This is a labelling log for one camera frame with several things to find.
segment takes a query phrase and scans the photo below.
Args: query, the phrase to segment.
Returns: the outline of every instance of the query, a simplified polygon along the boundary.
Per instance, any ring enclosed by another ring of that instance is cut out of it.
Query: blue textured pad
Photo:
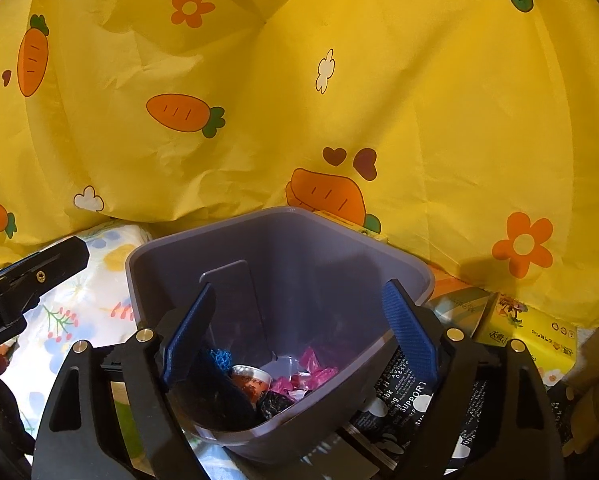
[[[162,381],[169,388],[188,377],[214,313],[215,293],[207,283],[164,351]]]
[[[420,381],[436,383],[436,348],[394,283],[384,285],[381,302],[384,315],[404,352],[409,368]]]

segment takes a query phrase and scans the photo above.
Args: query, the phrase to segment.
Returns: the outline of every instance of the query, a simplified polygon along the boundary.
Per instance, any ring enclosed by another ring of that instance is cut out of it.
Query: yellow fabric backdrop
[[[287,203],[599,324],[598,4],[1,0],[0,266]]]

